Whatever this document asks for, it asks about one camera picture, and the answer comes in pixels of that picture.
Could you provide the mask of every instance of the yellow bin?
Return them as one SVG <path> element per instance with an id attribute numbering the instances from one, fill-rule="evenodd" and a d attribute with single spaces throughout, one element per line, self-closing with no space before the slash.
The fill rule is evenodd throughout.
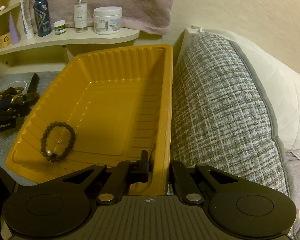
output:
<path id="1" fill-rule="evenodd" d="M 22 126 L 7 167 L 42 183 L 95 163 L 116 166 L 148 151 L 148 183 L 133 184 L 131 195 L 165 195 L 170 158 L 172 47 L 133 46 L 76 56 L 60 72 Z M 74 128 L 73 150 L 60 162 L 47 161 L 41 138 L 51 122 Z M 61 154 L 69 132 L 56 127 L 47 148 Z"/>

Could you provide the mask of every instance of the gray tweed cushion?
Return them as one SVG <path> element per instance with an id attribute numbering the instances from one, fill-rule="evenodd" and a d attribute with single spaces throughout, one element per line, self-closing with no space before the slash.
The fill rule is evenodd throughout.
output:
<path id="1" fill-rule="evenodd" d="M 289 193 L 267 108 L 245 64 L 221 36 L 198 35 L 173 70 L 170 156 L 187 167 L 206 163 Z"/>

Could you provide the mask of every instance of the white quilted cushion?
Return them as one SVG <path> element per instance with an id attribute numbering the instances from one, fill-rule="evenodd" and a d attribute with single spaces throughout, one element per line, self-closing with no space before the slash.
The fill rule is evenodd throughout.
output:
<path id="1" fill-rule="evenodd" d="M 221 34 L 241 47 L 272 104 L 285 150 L 300 149 L 300 75 L 246 38 L 229 31 L 205 31 Z"/>

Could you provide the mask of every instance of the white tube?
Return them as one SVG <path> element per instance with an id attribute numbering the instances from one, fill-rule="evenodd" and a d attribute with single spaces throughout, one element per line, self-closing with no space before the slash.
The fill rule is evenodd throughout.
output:
<path id="1" fill-rule="evenodd" d="M 20 0 L 20 4 L 23 20 L 23 29 L 25 31 L 27 40 L 29 40 L 34 37 L 33 28 L 31 25 L 29 0 Z"/>

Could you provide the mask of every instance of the bracelet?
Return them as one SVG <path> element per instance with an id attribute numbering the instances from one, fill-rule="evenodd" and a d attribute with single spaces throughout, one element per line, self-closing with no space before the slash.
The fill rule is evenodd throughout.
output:
<path id="1" fill-rule="evenodd" d="M 69 144 L 68 147 L 65 148 L 65 150 L 63 151 L 63 153 L 61 155 L 58 155 L 56 153 L 53 153 L 50 150 L 46 150 L 46 145 L 47 145 L 47 138 L 51 132 L 51 130 L 53 128 L 55 128 L 56 126 L 59 127 L 65 127 L 68 129 L 68 131 L 71 133 L 70 136 L 70 140 L 69 140 Z M 41 139 L 41 153 L 43 157 L 46 157 L 47 161 L 51 161 L 52 163 L 54 162 L 59 162 L 60 160 L 64 159 L 68 153 L 70 152 L 70 150 L 73 147 L 74 144 L 74 140 L 75 140 L 75 133 L 73 128 L 67 124 L 66 122 L 52 122 L 50 123 L 50 125 L 46 128 L 46 130 L 44 131 L 43 135 L 42 135 L 42 139 Z"/>

